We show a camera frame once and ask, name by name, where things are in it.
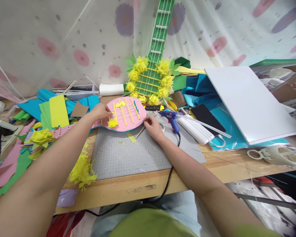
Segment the pink paper guitar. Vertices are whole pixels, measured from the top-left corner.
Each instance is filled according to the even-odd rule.
[[[117,108],[116,105],[121,104],[122,102],[124,102],[125,105]],[[117,117],[118,125],[110,128],[108,125],[109,118],[104,118],[96,121],[92,128],[104,127],[116,132],[127,132],[141,125],[143,119],[147,116],[147,111],[138,98],[130,96],[120,97],[112,100],[107,105],[113,112],[111,118],[113,119],[115,116]],[[74,124],[54,130],[53,136],[57,139],[60,138],[72,126],[74,126]]]

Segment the guitar neck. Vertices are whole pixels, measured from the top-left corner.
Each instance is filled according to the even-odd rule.
[[[157,63],[162,57],[162,52],[167,37],[168,27],[173,11],[174,0],[160,0],[154,32],[150,43],[148,58],[151,63]]]

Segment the gray cutting mat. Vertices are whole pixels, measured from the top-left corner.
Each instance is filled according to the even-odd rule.
[[[179,138],[173,134],[171,125],[166,123],[167,119],[157,119],[165,125],[165,136],[178,144]],[[183,127],[180,125],[179,127],[180,148],[198,162],[206,163],[197,142]],[[132,130],[131,133],[136,137],[142,128],[143,125]],[[137,138],[137,142],[132,143],[126,133],[98,128],[92,157],[92,160],[94,159],[93,170],[98,175],[98,180],[171,168],[171,163],[165,153],[146,129]]]

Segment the hand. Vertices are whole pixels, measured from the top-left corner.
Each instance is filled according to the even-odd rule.
[[[91,114],[96,120],[112,116],[111,110],[105,104],[97,104],[88,114]]]
[[[157,142],[164,138],[164,134],[161,131],[161,126],[155,117],[147,116],[144,118],[144,125],[149,133],[149,135],[155,139]]]

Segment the smartphone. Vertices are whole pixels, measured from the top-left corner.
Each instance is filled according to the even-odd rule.
[[[226,129],[220,124],[220,122],[215,118],[215,116],[208,110],[208,108],[204,104],[200,104],[191,109],[194,116],[197,120],[206,123],[214,128],[217,128],[220,131],[226,132]],[[207,128],[214,136],[217,136],[219,133]]]

